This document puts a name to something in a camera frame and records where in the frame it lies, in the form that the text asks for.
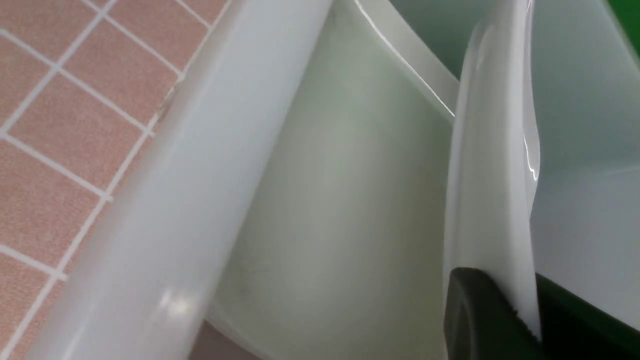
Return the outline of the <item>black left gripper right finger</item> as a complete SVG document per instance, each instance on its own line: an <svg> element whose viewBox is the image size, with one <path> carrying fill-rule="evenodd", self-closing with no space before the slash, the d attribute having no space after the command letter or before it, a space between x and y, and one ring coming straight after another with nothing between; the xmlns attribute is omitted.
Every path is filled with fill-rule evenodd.
<svg viewBox="0 0 640 360"><path fill-rule="evenodd" d="M536 274L542 348L548 360L638 360L640 333Z"/></svg>

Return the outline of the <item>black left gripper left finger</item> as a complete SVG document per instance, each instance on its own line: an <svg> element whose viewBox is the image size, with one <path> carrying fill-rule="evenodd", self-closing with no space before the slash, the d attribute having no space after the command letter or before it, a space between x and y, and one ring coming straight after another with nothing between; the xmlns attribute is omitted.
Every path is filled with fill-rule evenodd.
<svg viewBox="0 0 640 360"><path fill-rule="evenodd" d="M443 321L450 360L541 360L543 349L496 283L475 268L450 272Z"/></svg>

